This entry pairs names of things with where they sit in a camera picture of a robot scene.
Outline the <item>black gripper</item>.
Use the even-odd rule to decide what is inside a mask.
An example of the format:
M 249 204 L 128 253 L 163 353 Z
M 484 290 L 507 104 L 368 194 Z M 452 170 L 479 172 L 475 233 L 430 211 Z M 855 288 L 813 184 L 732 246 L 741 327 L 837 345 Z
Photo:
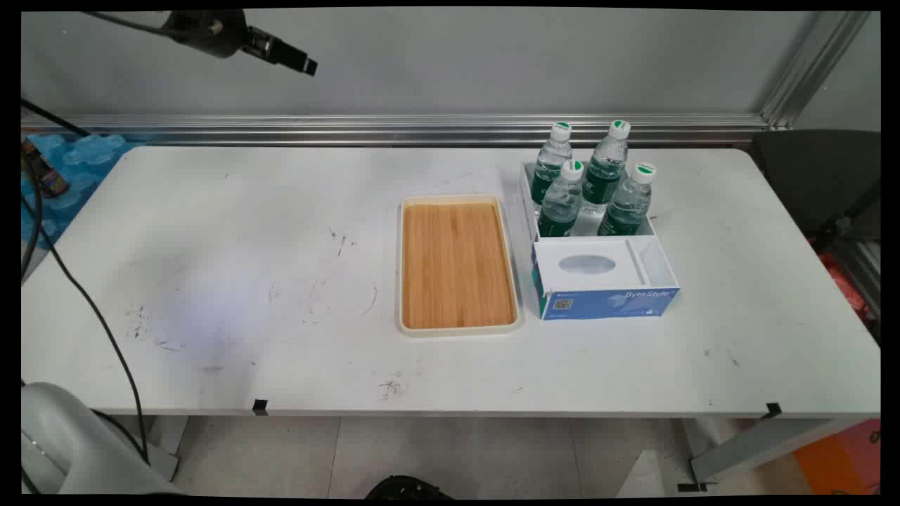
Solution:
M 390 475 L 379 481 L 364 497 L 366 500 L 452 500 L 427 481 L 409 475 Z

